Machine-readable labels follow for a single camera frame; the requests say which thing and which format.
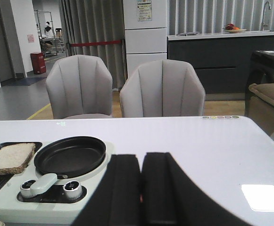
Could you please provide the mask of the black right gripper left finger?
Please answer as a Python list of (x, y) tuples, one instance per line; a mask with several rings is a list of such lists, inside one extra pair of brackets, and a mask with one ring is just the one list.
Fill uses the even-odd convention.
[(74, 226), (138, 226), (140, 168), (135, 155), (112, 155), (95, 192)]

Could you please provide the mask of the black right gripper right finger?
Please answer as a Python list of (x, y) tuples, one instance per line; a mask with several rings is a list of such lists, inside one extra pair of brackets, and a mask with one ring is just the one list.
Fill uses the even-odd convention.
[(246, 226), (205, 194), (170, 153), (146, 153), (142, 165), (146, 226)]

